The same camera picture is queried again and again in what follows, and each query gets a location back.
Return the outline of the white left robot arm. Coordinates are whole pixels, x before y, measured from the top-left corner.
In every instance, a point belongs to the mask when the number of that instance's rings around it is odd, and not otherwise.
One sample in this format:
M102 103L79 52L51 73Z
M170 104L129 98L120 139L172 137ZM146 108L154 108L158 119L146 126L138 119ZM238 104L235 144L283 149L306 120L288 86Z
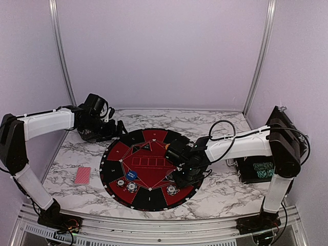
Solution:
M31 114L4 115L1 122L1 162L17 186L41 209L44 219L54 228L61 228L65 217L56 209L55 200L44 188L37 168L55 141L64 132L76 130L83 141L97 143L127 134L124 123L114 120L115 110L108 102L89 94L79 106L67 105Z

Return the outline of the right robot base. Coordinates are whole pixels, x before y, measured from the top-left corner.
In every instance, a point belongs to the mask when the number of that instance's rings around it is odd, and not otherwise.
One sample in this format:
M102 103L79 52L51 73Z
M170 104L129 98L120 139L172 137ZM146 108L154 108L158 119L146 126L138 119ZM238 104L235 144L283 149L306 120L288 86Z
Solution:
M240 235L255 233L253 240L257 245L269 245L279 232L281 221L278 216L278 212L261 212L258 215L239 218L236 220L236 229Z

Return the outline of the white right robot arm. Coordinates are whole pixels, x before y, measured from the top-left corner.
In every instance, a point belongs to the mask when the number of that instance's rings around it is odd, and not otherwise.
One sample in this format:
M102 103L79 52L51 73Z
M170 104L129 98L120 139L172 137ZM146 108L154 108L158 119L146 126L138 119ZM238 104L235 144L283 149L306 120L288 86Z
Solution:
M218 161L253 156L270 156L274 174L262 203L262 212L254 218L254 225L264 230L274 221L288 188L306 162L304 152L310 152L310 144L302 147L308 138L288 121L271 118L268 124L252 131L215 138L212 131L195 142L180 136L166 146L165 159L177 169L172 173L178 188L184 188L204 179L202 173Z

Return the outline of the blue small blind button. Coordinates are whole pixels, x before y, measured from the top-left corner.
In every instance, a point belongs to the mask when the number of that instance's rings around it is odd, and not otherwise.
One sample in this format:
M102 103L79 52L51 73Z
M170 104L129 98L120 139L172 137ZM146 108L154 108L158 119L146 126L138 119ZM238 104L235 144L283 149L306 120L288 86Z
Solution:
M137 175L137 172L130 170L126 173L126 179L129 181L134 181L139 180L139 177Z

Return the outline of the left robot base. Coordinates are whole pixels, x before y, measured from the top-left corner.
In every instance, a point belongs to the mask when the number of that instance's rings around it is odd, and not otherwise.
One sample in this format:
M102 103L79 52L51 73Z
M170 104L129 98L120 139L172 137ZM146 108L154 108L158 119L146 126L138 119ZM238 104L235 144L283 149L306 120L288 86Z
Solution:
M37 220L38 224L58 230L58 234L78 233L82 218L78 216L63 214L61 212L46 212L41 210Z

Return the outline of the red brown poker chip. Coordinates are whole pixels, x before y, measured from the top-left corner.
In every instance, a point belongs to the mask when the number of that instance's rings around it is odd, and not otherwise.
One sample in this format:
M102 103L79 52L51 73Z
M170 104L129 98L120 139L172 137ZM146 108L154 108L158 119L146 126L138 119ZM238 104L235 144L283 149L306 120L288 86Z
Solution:
M125 181L123 180L123 179L120 179L120 180L118 180L117 182L116 182L116 185L118 186L118 187L124 187L125 186Z

